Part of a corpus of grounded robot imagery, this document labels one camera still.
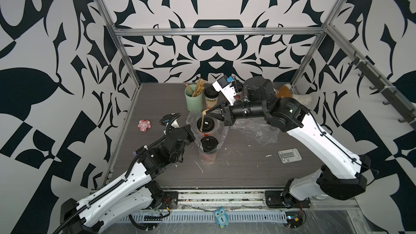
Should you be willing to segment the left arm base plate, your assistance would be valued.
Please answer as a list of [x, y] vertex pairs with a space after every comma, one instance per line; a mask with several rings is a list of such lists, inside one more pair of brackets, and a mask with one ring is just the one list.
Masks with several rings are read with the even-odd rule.
[[157, 196], [147, 209], [175, 209], [178, 205], [178, 196], [179, 193], [177, 191], [165, 192], [163, 195]]

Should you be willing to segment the single wooden stirrer stick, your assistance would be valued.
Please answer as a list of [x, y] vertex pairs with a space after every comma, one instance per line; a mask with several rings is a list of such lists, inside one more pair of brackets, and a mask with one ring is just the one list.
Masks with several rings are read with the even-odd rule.
[[208, 111], [208, 110], [209, 110], [209, 109], [206, 109], [206, 110], [202, 111], [202, 116], [201, 116], [201, 125], [200, 125], [200, 127], [199, 127], [199, 130], [200, 130], [201, 132], [203, 132], [204, 118], [205, 118], [205, 115], [206, 115], [206, 113], [207, 113], [207, 111]]

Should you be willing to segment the red milk tea cup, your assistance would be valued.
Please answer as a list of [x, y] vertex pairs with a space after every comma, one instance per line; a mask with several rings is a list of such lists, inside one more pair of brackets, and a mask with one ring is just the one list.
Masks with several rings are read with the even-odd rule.
[[208, 135], [211, 135], [214, 132], [216, 128], [216, 121], [213, 118], [205, 116], [203, 132], [199, 130], [200, 125], [201, 125], [201, 117], [196, 122], [197, 132], [206, 137]]
[[218, 140], [213, 136], [205, 136], [201, 140], [199, 150], [200, 160], [206, 165], [212, 165], [216, 160]]

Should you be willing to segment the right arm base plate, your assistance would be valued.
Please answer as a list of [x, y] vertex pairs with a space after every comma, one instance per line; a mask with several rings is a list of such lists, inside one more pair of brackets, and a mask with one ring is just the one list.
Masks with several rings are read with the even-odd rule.
[[299, 201], [290, 194], [283, 194], [284, 191], [265, 191], [265, 203], [270, 209], [308, 209], [310, 208], [310, 199]]

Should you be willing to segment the clear plastic bag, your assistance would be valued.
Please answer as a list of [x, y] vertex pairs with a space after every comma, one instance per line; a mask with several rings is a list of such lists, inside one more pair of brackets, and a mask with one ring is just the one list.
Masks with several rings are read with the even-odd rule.
[[203, 115], [202, 112], [191, 112], [186, 123], [191, 126], [191, 131], [196, 137], [199, 160], [205, 165], [212, 165], [225, 143], [229, 128], [221, 121]]
[[280, 130], [267, 124], [263, 118], [238, 119], [231, 127], [264, 146], [276, 144]]

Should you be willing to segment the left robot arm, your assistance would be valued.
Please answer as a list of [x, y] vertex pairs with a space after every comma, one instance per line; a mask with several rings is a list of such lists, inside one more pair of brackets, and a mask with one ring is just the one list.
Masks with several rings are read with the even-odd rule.
[[118, 178], [86, 198], [64, 202], [55, 233], [101, 234], [133, 212], [160, 207], [164, 192], [156, 178], [177, 163], [195, 139], [190, 125], [170, 127], [160, 139], [139, 148]]

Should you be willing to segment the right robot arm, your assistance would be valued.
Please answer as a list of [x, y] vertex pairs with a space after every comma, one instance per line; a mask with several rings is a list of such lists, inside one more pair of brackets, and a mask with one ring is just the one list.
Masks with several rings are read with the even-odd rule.
[[285, 207], [318, 196], [348, 200], [366, 191], [368, 180], [363, 174], [370, 169], [371, 159], [340, 144], [294, 98], [277, 97], [270, 80], [261, 76], [247, 80], [243, 85], [244, 99], [237, 97], [231, 76], [223, 76], [212, 85], [226, 100], [209, 109], [208, 117], [222, 121], [225, 126], [232, 126], [239, 119], [263, 118], [270, 126], [300, 141], [324, 163], [316, 172], [288, 181], [280, 194]]

